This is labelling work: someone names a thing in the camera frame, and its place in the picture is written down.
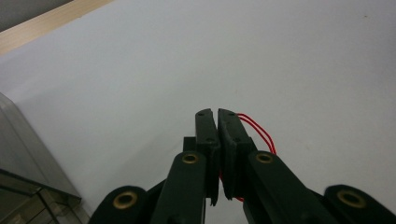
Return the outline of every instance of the black plastic part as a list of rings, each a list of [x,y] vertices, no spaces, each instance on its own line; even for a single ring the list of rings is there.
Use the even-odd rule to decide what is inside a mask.
[[[247,186],[244,197],[243,208],[249,224],[272,223],[253,186]]]
[[[250,153],[247,173],[273,223],[338,223],[278,156]]]
[[[220,141],[210,109],[195,114],[196,150],[206,156],[206,197],[216,205],[219,197]]]
[[[117,208],[114,205],[116,198],[125,192],[132,192],[133,198],[119,197],[121,203],[128,204],[123,200],[135,200],[135,202],[126,208]],[[146,214],[145,204],[148,199],[148,194],[141,188],[125,186],[111,191],[99,204],[98,208],[93,213],[89,224],[131,224],[144,223],[145,218],[149,217]]]
[[[163,185],[150,223],[201,224],[205,221],[205,156],[178,154]]]
[[[396,223],[384,205],[365,192],[346,185],[326,188],[324,201],[341,223]]]
[[[227,199],[243,197],[247,182],[247,155],[256,150],[238,116],[230,110],[219,109],[219,139],[221,142],[221,172]]]

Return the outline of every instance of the metal screw hole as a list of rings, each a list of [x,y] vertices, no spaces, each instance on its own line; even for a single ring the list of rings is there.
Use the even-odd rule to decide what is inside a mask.
[[[195,154],[187,154],[183,156],[183,162],[187,164],[193,164],[198,162],[198,157]]]
[[[113,201],[113,206],[117,209],[126,209],[135,205],[136,202],[137,194],[133,191],[125,191],[117,195],[117,197]]]

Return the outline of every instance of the white table surface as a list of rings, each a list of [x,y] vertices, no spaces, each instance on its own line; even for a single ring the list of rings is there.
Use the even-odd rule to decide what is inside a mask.
[[[0,56],[0,92],[89,213],[166,178],[209,107],[262,124],[307,187],[351,185],[396,213],[395,24],[394,0],[117,0]],[[246,223],[223,196],[206,214]]]

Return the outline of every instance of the red wire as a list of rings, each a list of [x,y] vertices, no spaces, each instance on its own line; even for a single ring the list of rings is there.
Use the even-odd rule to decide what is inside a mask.
[[[249,120],[245,119],[245,118],[240,118],[242,121],[248,123],[254,130],[256,130],[256,132],[260,135],[260,137],[262,138],[262,140],[264,140],[264,142],[267,144],[267,146],[270,148],[271,153],[274,153],[272,146],[270,145],[270,143],[268,142],[268,140],[264,137],[264,135],[262,135],[262,133],[260,132],[260,130],[254,126],[254,124],[252,122],[250,122]]]
[[[271,153],[276,155],[276,149],[275,149],[275,145],[274,142],[270,136],[270,134],[268,132],[266,132],[264,130],[264,128],[262,126],[260,126],[260,124],[256,123],[256,121],[254,121],[254,119],[252,119],[251,117],[249,117],[246,114],[242,114],[242,113],[238,113],[238,118],[240,118],[242,121],[246,122],[247,124],[249,124],[254,130],[256,130],[256,132],[260,135],[260,137],[262,138],[262,140],[264,140],[264,142],[267,144],[267,146],[270,148]],[[264,135],[262,135],[262,133],[260,132],[262,131],[270,140],[270,142],[268,142],[268,140],[264,137]],[[219,173],[219,178],[222,182],[222,173]],[[241,198],[241,197],[235,197],[236,200],[240,201],[240,202],[244,202],[245,199]]]
[[[273,140],[272,140],[272,138],[271,138],[271,135],[268,133],[268,132],[266,132],[265,130],[264,130],[264,128],[262,127],[262,126],[260,126],[260,124],[258,124],[258,123],[256,123],[256,121],[254,121],[254,119],[252,119],[251,117],[249,117],[248,115],[246,115],[246,114],[242,114],[242,113],[238,113],[237,114],[238,115],[238,117],[240,117],[240,119],[242,119],[244,122],[246,122],[246,120],[244,119],[244,118],[247,118],[249,121],[251,121],[254,125],[256,125],[263,133],[265,133],[265,135],[268,137],[268,139],[270,140],[270,142],[271,142],[271,146],[272,147],[270,147],[271,149],[270,149],[270,151],[272,152],[272,153],[274,153],[274,154],[276,154],[276,149],[275,149],[275,144],[274,144],[274,142],[273,142]],[[255,130],[256,130],[256,132],[262,137],[262,139],[264,139],[264,137],[262,136],[262,134],[261,133],[259,133],[258,132],[258,130],[255,128]]]

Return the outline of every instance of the wooden edge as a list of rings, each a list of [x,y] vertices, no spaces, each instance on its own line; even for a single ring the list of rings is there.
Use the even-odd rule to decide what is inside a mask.
[[[73,21],[113,0],[74,0],[0,33],[0,55]]]

